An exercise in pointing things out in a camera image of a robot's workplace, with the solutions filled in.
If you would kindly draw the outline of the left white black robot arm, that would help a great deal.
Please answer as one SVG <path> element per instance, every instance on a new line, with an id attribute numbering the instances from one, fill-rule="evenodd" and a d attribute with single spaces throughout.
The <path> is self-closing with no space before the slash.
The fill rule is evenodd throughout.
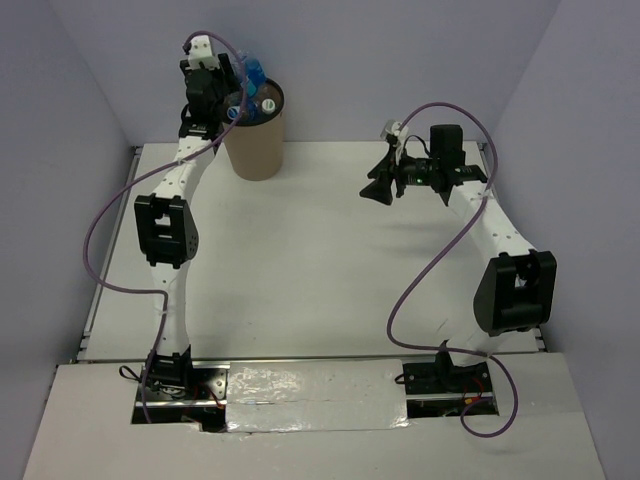
<path id="1" fill-rule="evenodd" d="M 151 266 L 156 289 L 167 296 L 155 305 L 160 314 L 143 384 L 162 388 L 173 398 L 184 398 L 195 388 L 191 342 L 186 327 L 187 273 L 199 246 L 191 213 L 193 198 L 204 171 L 215 158 L 214 140 L 224 130 L 225 98 L 241 86 L 226 54 L 215 60 L 183 60 L 187 104 L 181 112 L 174 167 L 148 195 L 139 195 L 134 214 L 139 245 Z"/>

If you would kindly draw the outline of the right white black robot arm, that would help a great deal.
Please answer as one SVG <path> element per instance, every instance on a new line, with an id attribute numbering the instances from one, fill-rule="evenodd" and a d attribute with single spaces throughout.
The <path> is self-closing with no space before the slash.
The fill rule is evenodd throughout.
<path id="1" fill-rule="evenodd" d="M 443 341 L 434 361 L 405 365 L 396 381 L 408 394 L 484 392 L 490 382 L 482 356 L 549 320 L 556 259 L 517 232 L 488 187 L 484 171 L 466 164 L 460 126 L 431 127 L 423 158 L 407 153 L 408 130 L 399 122 L 389 121 L 381 137 L 388 151 L 368 173 L 371 182 L 361 197 L 389 205 L 409 186 L 430 187 L 463 221 L 486 263 L 470 326 Z"/>

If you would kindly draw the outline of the blue label bottle front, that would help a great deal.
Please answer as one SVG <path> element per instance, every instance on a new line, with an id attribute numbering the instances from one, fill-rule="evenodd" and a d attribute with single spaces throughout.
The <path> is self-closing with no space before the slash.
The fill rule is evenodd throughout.
<path id="1" fill-rule="evenodd" d="M 232 92 L 225 98 L 225 105 L 227 107 L 239 106 L 242 103 L 243 92 Z"/>

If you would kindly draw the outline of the green label clear bottle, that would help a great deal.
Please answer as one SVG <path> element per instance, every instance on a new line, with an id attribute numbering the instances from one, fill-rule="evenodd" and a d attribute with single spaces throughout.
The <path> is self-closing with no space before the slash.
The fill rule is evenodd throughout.
<path id="1" fill-rule="evenodd" d="M 273 114 L 276 111 L 276 109 L 277 109 L 277 104 L 271 98 L 264 99 L 261 103 L 261 110 L 266 115 Z"/>

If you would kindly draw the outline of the blue label bottle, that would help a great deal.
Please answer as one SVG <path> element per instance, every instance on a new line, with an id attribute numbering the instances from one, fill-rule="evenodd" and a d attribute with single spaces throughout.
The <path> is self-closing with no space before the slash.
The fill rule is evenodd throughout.
<path id="1" fill-rule="evenodd" d="M 240 62 L 236 63 L 236 76 L 240 83 L 247 80 L 247 92 L 250 98 L 266 83 L 267 76 L 258 58 L 248 51 L 239 52 Z"/>
<path id="2" fill-rule="evenodd" d="M 232 105 L 227 108 L 226 113 L 230 121 L 238 120 L 240 123 L 250 123 L 258 117 L 257 107 L 251 101 L 244 106 L 240 104 Z"/>
<path id="3" fill-rule="evenodd" d="M 227 107 L 239 106 L 242 103 L 243 92 L 232 92 L 225 98 L 225 105 Z"/>

